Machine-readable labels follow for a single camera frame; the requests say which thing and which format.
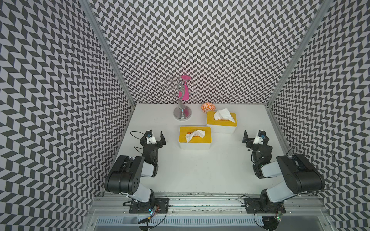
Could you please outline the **yellow wooden lid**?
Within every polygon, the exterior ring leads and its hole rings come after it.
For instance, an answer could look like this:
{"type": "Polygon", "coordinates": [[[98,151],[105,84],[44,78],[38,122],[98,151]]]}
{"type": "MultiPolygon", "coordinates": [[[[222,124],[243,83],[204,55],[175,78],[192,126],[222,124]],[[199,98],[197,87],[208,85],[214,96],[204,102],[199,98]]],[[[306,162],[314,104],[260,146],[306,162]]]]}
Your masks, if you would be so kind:
{"type": "Polygon", "coordinates": [[[237,117],[235,113],[230,113],[232,116],[233,120],[230,119],[215,119],[216,112],[215,111],[209,111],[207,112],[207,117],[206,117],[206,124],[207,125],[213,125],[213,126],[226,126],[226,127],[236,127],[238,125],[237,123],[237,117]]]}
{"type": "Polygon", "coordinates": [[[210,127],[180,127],[179,140],[180,143],[212,143],[212,133],[210,127]]]}

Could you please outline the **white plastic box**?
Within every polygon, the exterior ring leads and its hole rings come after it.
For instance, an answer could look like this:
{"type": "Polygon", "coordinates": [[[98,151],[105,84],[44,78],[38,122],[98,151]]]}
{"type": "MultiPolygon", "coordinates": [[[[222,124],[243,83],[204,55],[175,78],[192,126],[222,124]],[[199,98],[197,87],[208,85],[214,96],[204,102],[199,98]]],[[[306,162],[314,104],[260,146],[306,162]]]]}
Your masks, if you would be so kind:
{"type": "Polygon", "coordinates": [[[179,142],[179,147],[183,150],[209,150],[211,142],[179,142]]]}
{"type": "Polygon", "coordinates": [[[212,133],[233,134],[237,126],[207,124],[212,133]]]}

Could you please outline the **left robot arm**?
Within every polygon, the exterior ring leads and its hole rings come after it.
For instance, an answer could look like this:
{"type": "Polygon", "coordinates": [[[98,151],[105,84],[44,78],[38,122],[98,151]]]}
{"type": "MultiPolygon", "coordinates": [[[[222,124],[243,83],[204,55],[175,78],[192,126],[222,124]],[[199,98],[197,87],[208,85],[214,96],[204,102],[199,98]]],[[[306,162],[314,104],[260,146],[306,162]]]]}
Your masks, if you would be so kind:
{"type": "Polygon", "coordinates": [[[157,198],[152,189],[141,184],[142,178],[156,177],[159,169],[159,149],[166,145],[165,136],[160,133],[156,140],[151,130],[143,133],[139,139],[142,153],[136,157],[118,156],[105,180],[105,191],[124,195],[128,202],[122,203],[129,207],[131,214],[166,214],[169,199],[157,198]]]}

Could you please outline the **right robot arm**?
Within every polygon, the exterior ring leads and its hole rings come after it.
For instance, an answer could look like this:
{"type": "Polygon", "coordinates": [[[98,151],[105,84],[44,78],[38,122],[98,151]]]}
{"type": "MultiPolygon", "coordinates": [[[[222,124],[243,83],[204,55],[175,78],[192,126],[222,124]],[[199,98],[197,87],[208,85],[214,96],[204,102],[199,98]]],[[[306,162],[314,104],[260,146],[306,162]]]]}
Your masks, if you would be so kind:
{"type": "Polygon", "coordinates": [[[323,175],[302,154],[278,156],[276,161],[272,161],[273,147],[268,142],[265,131],[259,130],[254,138],[249,137],[247,131],[244,132],[242,143],[251,150],[254,175],[259,179],[283,177],[277,185],[262,190],[258,198],[247,196],[243,199],[248,214],[284,214],[286,200],[323,190],[326,186],[323,175]]]}

